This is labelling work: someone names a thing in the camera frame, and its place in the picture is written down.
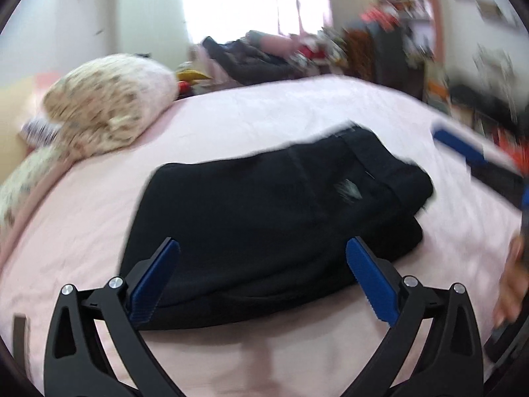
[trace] striped fabric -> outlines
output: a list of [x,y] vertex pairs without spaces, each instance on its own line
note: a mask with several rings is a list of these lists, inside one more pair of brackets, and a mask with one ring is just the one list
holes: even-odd
[[41,148],[54,141],[61,125],[52,123],[43,116],[36,116],[22,126],[20,136],[30,148]]

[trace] bed sheet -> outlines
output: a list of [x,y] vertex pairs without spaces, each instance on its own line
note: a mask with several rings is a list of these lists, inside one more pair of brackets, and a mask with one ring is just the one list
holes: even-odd
[[[0,332],[11,341],[13,314],[30,321],[29,363],[42,389],[49,320],[60,288],[104,285],[118,270],[137,202],[150,174],[167,162],[241,156],[315,140],[349,121],[367,126],[394,155],[433,180],[435,195],[418,215],[424,241],[397,263],[427,286],[462,282],[482,339],[510,237],[520,213],[479,181],[464,160],[434,145],[432,125],[445,124],[490,143],[423,103],[356,79],[321,76],[214,92],[176,102],[125,150],[75,165],[36,211],[0,277]],[[118,378],[131,384],[111,339],[102,341]],[[190,397],[338,396],[376,350],[387,327],[358,286],[288,312],[209,329],[143,332],[162,367]],[[427,327],[398,380],[408,377]]]

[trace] red cloth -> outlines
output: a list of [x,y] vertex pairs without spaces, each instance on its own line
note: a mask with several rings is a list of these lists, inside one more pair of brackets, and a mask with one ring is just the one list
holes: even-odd
[[364,22],[378,22],[384,31],[392,31],[395,25],[399,25],[398,19],[382,10],[374,7],[360,16]]

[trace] blue gripper pad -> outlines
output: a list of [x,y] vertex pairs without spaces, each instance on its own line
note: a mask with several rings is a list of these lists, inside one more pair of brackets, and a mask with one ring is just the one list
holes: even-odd
[[129,320],[134,327],[145,324],[152,318],[180,257],[180,245],[173,239],[164,241],[158,249],[162,249],[162,252],[154,259],[129,296]]
[[393,327],[399,311],[397,293],[380,271],[371,254],[357,239],[351,239],[346,247],[347,264],[362,287],[379,320]]
[[432,134],[434,140],[441,142],[449,148],[456,151],[458,154],[463,155],[467,162],[477,165],[484,165],[488,161],[483,156],[483,153],[478,151],[475,147],[461,140],[455,134],[450,133],[446,129],[438,129]]

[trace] bed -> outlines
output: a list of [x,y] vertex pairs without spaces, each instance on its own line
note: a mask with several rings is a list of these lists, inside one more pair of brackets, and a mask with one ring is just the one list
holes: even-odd
[[[44,348],[60,288],[100,287],[116,274],[137,202],[155,168],[315,140],[351,120],[432,178],[435,196],[418,215],[424,241],[396,266],[428,286],[464,283],[484,342],[520,213],[471,179],[464,160],[434,144],[432,127],[456,130],[481,144],[491,160],[509,166],[509,159],[407,95],[327,75],[179,100],[131,147],[81,161],[65,174],[34,213],[0,276],[0,334],[10,346],[13,315],[28,317],[28,361],[36,387],[43,390]],[[331,397],[352,382],[386,331],[355,286],[262,319],[142,335],[190,396]],[[100,332],[116,375],[131,384],[108,333]],[[398,380],[411,374],[426,335],[422,327]]]

